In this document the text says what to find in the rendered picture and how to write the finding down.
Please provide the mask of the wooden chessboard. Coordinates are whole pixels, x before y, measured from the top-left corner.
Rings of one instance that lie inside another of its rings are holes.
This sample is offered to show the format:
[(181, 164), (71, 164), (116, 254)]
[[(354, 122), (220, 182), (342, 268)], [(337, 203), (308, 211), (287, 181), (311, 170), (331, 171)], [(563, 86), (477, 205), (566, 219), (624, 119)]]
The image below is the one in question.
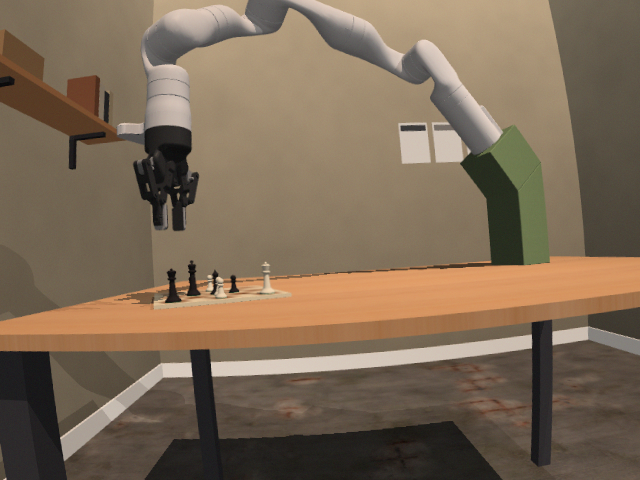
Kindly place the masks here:
[(178, 297), (182, 299), (181, 302), (177, 302), (177, 303), (165, 303), (165, 300), (168, 298), (169, 293), (161, 293), (161, 294), (159, 293), (159, 294), (154, 294), (153, 306), (154, 306), (154, 310), (156, 310), (156, 309), (168, 309), (168, 308), (179, 308), (179, 307), (190, 307), (190, 306), (201, 306), (201, 305), (212, 305), (212, 304), (223, 304), (223, 303), (292, 297), (292, 293), (276, 290), (276, 289), (273, 289), (275, 291), (275, 293), (273, 294), (260, 294), (260, 291), (263, 289), (263, 286), (257, 285), (254, 287), (260, 290), (256, 290), (254, 288), (237, 287), (239, 292), (229, 293), (231, 288), (223, 288), (224, 293), (227, 295), (227, 298), (215, 298), (214, 294), (211, 294), (212, 291), (206, 291), (206, 290), (198, 290), (201, 293), (201, 295), (199, 296), (187, 296), (187, 291), (177, 292)]

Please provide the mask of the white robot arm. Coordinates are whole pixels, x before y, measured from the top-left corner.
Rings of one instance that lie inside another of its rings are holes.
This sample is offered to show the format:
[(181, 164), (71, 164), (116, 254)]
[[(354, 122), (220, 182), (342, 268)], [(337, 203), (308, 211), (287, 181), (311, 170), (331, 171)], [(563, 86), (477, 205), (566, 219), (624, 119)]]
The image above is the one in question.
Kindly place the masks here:
[(316, 0), (248, 0), (242, 16), (224, 5), (178, 9), (145, 31), (141, 41), (147, 77), (145, 123), (121, 123), (117, 137), (145, 145), (144, 130), (151, 127), (172, 125), (191, 131), (189, 75), (176, 65), (177, 59), (197, 47), (230, 38), (274, 33), (282, 26), (288, 8), (307, 17), (335, 50), (379, 66), (412, 84), (421, 84), (432, 76), (434, 90), (430, 100), (473, 155), (488, 149), (503, 133), (432, 42), (420, 40), (402, 54), (389, 48), (369, 22)]

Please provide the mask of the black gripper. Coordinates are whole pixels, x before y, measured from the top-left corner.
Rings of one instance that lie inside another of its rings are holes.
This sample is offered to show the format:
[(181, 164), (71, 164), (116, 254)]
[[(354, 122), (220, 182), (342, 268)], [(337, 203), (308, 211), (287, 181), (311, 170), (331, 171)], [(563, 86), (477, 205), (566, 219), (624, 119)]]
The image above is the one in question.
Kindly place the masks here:
[[(162, 125), (145, 130), (145, 152), (150, 153), (146, 159), (134, 161), (133, 167), (141, 197), (152, 205), (155, 230), (168, 228), (168, 210), (165, 205), (168, 194), (173, 206), (173, 230), (186, 229), (186, 206), (195, 201), (199, 179), (198, 172), (192, 173), (188, 169), (186, 158), (191, 150), (192, 134), (187, 128)], [(146, 183), (150, 191), (147, 190)], [(180, 188), (174, 188), (178, 186)], [(177, 193), (180, 194), (179, 200)]]

